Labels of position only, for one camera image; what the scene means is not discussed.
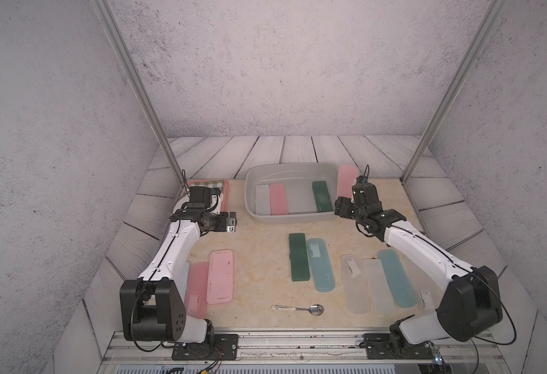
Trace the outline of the dark green pencil case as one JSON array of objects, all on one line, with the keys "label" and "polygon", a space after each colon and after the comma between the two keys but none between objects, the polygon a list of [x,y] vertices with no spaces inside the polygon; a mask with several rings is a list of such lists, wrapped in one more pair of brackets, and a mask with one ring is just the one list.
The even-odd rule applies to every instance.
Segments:
[{"label": "dark green pencil case", "polygon": [[309,281],[309,257],[305,235],[303,233],[291,233],[288,240],[292,280],[294,282]]},{"label": "dark green pencil case", "polygon": [[318,213],[331,212],[334,210],[327,183],[325,181],[314,181],[312,183],[312,193]]}]

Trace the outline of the frosted white pencil case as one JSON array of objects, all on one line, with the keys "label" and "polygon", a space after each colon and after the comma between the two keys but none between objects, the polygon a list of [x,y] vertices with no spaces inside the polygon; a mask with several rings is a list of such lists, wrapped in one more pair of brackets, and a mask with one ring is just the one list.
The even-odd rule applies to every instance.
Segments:
[{"label": "frosted white pencil case", "polygon": [[255,188],[255,213],[259,216],[270,216],[270,187],[257,185]]}]

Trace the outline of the grey plastic storage box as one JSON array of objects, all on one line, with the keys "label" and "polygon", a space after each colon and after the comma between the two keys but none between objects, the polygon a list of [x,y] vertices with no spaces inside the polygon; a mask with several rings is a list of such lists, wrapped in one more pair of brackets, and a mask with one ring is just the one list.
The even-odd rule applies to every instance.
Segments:
[{"label": "grey plastic storage box", "polygon": [[[252,168],[245,176],[245,208],[254,221],[261,224],[296,224],[327,221],[334,218],[332,210],[317,210],[314,182],[326,184],[330,199],[337,197],[338,167],[330,163],[294,163],[262,165]],[[272,184],[284,186],[287,214],[274,214],[274,209],[258,210],[257,187]]]}]

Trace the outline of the teal pencil case with label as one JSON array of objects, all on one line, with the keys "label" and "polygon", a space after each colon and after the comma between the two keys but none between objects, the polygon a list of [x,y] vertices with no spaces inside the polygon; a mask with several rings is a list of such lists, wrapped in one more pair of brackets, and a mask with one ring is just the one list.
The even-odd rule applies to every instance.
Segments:
[{"label": "teal pencil case with label", "polygon": [[325,241],[311,238],[306,244],[315,289],[322,293],[334,291],[336,283]]}]

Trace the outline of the translucent pink pencil case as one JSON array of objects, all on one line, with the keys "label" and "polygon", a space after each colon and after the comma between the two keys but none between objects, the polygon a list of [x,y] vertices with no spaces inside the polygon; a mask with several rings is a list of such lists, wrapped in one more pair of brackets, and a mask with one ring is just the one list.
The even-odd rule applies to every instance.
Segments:
[{"label": "translucent pink pencil case", "polygon": [[359,169],[354,165],[342,165],[337,174],[337,197],[352,198],[352,187],[359,177]]}]

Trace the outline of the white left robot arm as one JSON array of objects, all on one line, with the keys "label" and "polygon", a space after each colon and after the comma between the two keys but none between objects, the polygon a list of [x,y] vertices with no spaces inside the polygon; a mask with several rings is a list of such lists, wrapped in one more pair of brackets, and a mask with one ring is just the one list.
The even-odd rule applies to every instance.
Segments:
[{"label": "white left robot arm", "polygon": [[169,217],[156,256],[136,279],[122,284],[119,298],[124,336],[141,351],[145,350],[139,345],[143,341],[214,346],[213,324],[189,316],[176,278],[200,238],[235,227],[235,214],[223,209],[224,199],[220,188],[189,187]]}]

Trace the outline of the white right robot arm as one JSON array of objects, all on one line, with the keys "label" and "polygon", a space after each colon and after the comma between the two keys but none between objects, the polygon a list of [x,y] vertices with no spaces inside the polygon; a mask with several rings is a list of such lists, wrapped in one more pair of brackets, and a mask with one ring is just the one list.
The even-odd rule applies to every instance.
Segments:
[{"label": "white right robot arm", "polygon": [[499,324],[507,316],[497,275],[475,267],[426,238],[396,210],[385,210],[375,185],[361,176],[351,196],[339,196],[334,213],[351,219],[358,232],[377,238],[403,253],[440,288],[440,305],[432,312],[396,322],[390,334],[401,346],[444,338],[465,342]]}]

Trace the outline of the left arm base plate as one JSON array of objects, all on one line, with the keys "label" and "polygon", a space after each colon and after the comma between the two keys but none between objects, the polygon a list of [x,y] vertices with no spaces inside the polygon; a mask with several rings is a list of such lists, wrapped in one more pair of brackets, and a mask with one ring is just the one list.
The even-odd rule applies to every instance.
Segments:
[{"label": "left arm base plate", "polygon": [[234,361],[237,359],[239,335],[219,334],[211,343],[175,343],[173,361]]}]

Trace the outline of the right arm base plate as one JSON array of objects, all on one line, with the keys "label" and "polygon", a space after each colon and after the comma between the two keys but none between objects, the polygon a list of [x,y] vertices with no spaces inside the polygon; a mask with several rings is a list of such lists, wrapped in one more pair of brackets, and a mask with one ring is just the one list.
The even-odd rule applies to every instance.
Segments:
[{"label": "right arm base plate", "polygon": [[392,333],[365,333],[358,347],[365,349],[368,359],[432,360],[433,350],[425,343],[410,344]]}]

